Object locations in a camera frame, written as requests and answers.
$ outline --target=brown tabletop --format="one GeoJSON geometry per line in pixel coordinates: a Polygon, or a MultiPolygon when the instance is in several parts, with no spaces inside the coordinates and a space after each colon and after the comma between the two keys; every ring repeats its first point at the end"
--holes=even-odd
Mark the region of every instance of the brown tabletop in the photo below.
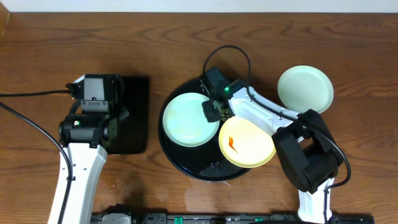
{"type": "MultiPolygon", "coordinates": [[[[63,89],[85,73],[150,78],[149,140],[141,155],[108,156],[93,211],[116,203],[170,213],[296,212],[297,190],[275,155],[234,180],[208,183],[177,170],[159,144],[166,97],[199,76],[216,47],[235,44],[252,59],[253,87],[280,103],[276,86],[295,65],[325,72],[335,98],[322,113],[352,166],[351,181],[331,193],[338,213],[398,217],[398,15],[396,14],[52,14],[12,13],[0,43],[0,92],[63,89]]],[[[246,79],[237,51],[211,65],[246,79]]],[[[1,101],[58,138],[73,103],[54,94],[1,101]]],[[[0,223],[47,223],[59,153],[37,130],[0,110],[0,223]]],[[[345,177],[345,166],[336,181],[345,177]]]]}

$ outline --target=yellow plate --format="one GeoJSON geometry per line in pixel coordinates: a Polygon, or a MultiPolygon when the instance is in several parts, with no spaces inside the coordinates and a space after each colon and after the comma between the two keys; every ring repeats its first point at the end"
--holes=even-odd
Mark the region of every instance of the yellow plate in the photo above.
{"type": "Polygon", "coordinates": [[[265,164],[276,152],[271,136],[237,116],[228,119],[221,127],[218,142],[227,160],[245,168],[265,164]],[[235,150],[229,146],[230,138],[235,150]]]}

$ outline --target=white background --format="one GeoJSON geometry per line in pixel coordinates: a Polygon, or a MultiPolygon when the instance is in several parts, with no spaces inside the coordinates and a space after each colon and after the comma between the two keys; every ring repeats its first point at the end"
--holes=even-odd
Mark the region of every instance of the white background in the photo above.
{"type": "Polygon", "coordinates": [[[398,0],[0,0],[10,12],[398,12],[398,0]]]}

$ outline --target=wire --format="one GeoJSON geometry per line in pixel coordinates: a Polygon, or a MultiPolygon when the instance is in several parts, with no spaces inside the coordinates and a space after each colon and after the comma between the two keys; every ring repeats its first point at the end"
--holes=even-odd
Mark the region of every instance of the wire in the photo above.
{"type": "Polygon", "coordinates": [[[39,125],[35,124],[29,118],[26,118],[24,115],[16,112],[12,108],[10,108],[7,105],[5,105],[3,102],[0,102],[0,107],[4,108],[6,111],[12,113],[13,115],[17,116],[18,118],[24,120],[26,123],[32,125],[36,129],[38,129],[41,133],[43,133],[45,136],[47,136],[55,144],[55,146],[59,149],[59,151],[61,152],[61,155],[63,156],[65,162],[67,163],[67,169],[68,169],[68,179],[67,179],[67,181],[68,182],[67,182],[67,188],[65,190],[65,195],[63,197],[63,202],[62,202],[62,206],[61,206],[60,215],[59,215],[59,218],[58,218],[58,224],[62,224],[63,215],[65,213],[65,208],[67,206],[70,186],[72,184],[72,177],[73,177],[73,175],[72,175],[72,165],[70,164],[70,161],[68,159],[67,153],[62,149],[61,145],[59,145],[57,140],[55,140],[48,132],[46,132],[46,130],[41,128],[39,125]]]}
{"type": "Polygon", "coordinates": [[[11,97],[11,96],[41,96],[52,93],[70,93],[69,90],[53,90],[53,91],[44,91],[38,93],[0,93],[0,97],[11,97]]]}
{"type": "Polygon", "coordinates": [[[240,52],[242,52],[243,55],[246,57],[246,60],[248,61],[248,70],[249,70],[249,71],[248,71],[248,81],[247,81],[246,90],[247,90],[247,92],[248,92],[248,96],[250,97],[250,99],[251,99],[252,101],[254,101],[254,102],[257,103],[258,105],[262,106],[263,108],[265,108],[265,109],[267,109],[267,110],[269,110],[269,111],[271,111],[271,112],[273,112],[273,113],[279,115],[281,118],[285,118],[285,119],[287,119],[287,120],[290,120],[290,121],[293,121],[293,122],[297,122],[299,125],[302,125],[303,127],[306,127],[308,130],[311,130],[311,131],[313,131],[314,133],[318,134],[319,136],[323,137],[324,139],[326,139],[326,140],[333,146],[333,151],[334,151],[335,153],[338,153],[339,155],[341,155],[341,157],[343,158],[343,161],[344,161],[344,163],[346,164],[346,168],[347,168],[347,176],[346,176],[346,178],[345,178],[343,181],[341,181],[341,182],[339,182],[339,183],[337,183],[337,184],[332,184],[332,185],[326,186],[325,189],[323,190],[323,191],[325,192],[325,199],[324,199],[325,203],[324,203],[324,205],[323,205],[323,217],[324,217],[324,219],[325,219],[325,223],[328,223],[328,219],[327,219],[327,215],[326,215],[326,208],[327,208],[327,204],[328,204],[327,202],[328,202],[328,193],[329,193],[329,189],[332,189],[332,188],[335,188],[335,187],[339,187],[339,186],[345,185],[345,184],[350,180],[350,178],[351,178],[351,166],[350,166],[350,164],[349,164],[349,162],[348,162],[348,159],[347,159],[346,155],[345,155],[345,154],[343,153],[343,151],[336,145],[336,143],[334,143],[330,138],[328,138],[328,137],[326,136],[326,134],[323,133],[323,131],[321,131],[321,130],[319,130],[318,128],[316,128],[316,127],[314,127],[314,126],[311,126],[311,125],[309,125],[309,124],[307,124],[307,123],[305,123],[305,122],[303,122],[303,121],[300,121],[300,120],[298,120],[298,119],[292,118],[292,117],[290,117],[290,116],[286,116],[286,115],[283,114],[282,111],[276,111],[276,110],[274,110],[273,108],[270,108],[270,107],[268,107],[267,105],[262,104],[260,101],[258,101],[258,100],[253,96],[253,94],[250,93],[249,87],[250,87],[250,82],[251,82],[251,61],[250,61],[250,58],[249,58],[248,54],[247,54],[242,48],[240,48],[240,47],[238,47],[238,46],[235,46],[235,45],[224,45],[224,46],[218,47],[218,48],[215,49],[211,54],[209,54],[209,56],[208,56],[207,59],[205,60],[205,64],[203,65],[202,74],[205,73],[206,66],[207,66],[207,63],[208,63],[209,59],[210,59],[217,51],[219,51],[219,50],[221,50],[221,49],[224,49],[224,48],[233,48],[233,49],[237,49],[237,50],[239,50],[240,52]]]}

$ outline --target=orange mark on plate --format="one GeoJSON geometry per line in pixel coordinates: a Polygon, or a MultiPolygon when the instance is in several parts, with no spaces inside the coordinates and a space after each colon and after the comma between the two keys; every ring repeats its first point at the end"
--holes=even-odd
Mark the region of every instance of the orange mark on plate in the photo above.
{"type": "Polygon", "coordinates": [[[238,153],[237,150],[234,148],[233,144],[234,144],[234,139],[230,136],[230,137],[229,137],[229,146],[230,146],[236,153],[238,153]]]}

